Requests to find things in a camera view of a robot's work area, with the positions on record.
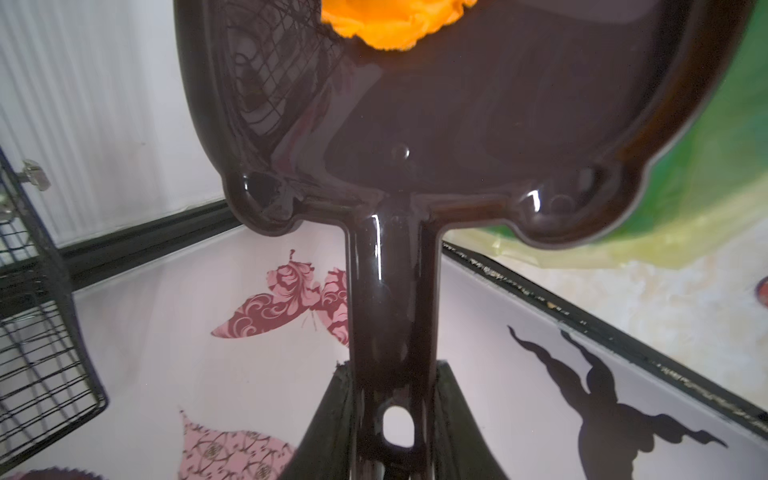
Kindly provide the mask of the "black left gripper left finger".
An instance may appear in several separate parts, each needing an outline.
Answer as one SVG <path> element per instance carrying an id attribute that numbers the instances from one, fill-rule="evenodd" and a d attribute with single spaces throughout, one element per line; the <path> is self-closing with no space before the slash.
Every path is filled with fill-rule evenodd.
<path id="1" fill-rule="evenodd" d="M 354 478 L 354 388 L 348 362 L 338 364 L 307 431 L 280 480 Z"/>

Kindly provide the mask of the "dark brown plastic dustpan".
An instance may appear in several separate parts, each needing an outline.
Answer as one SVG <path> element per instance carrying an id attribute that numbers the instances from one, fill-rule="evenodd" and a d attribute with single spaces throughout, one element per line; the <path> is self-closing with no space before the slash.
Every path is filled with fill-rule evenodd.
<path id="1" fill-rule="evenodd" d="M 353 479 L 434 479 L 442 235 L 505 224 L 555 250 L 614 230 L 755 5 L 481 1 L 396 52 L 339 36 L 321 2 L 176 2 L 186 99 L 244 225 L 345 232 Z"/>

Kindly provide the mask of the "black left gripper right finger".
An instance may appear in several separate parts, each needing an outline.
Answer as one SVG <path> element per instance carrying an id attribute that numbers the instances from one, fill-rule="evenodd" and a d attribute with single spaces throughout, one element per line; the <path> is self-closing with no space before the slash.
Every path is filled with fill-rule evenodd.
<path id="1" fill-rule="evenodd" d="M 441 480 L 507 480 L 446 361 L 437 363 L 434 473 Z"/>

